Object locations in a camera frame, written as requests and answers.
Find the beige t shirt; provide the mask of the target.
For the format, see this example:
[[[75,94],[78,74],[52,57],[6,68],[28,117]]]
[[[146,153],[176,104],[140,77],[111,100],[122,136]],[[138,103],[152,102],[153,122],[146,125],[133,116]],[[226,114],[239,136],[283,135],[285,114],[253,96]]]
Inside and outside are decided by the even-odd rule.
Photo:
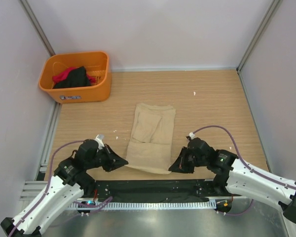
[[[176,109],[136,105],[126,152],[127,167],[154,174],[170,174]]]

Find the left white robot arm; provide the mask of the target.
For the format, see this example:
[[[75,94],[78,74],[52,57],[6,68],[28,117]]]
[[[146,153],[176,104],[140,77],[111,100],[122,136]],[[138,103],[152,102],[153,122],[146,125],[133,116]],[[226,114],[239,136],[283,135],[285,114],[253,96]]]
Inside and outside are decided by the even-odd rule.
[[[79,148],[49,171],[43,190],[18,215],[6,217],[0,226],[8,237],[39,237],[71,203],[95,193],[96,181],[87,170],[101,167],[111,172],[128,164],[109,145],[103,135],[80,141]]]

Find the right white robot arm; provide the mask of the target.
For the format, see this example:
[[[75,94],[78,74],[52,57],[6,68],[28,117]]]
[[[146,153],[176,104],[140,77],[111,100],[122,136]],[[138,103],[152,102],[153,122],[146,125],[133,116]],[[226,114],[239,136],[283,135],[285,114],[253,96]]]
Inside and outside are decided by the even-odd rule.
[[[169,171],[193,173],[206,167],[215,174],[214,193],[246,196],[267,204],[296,224],[296,181],[277,176],[245,162],[227,150],[215,150],[200,138],[190,139]]]

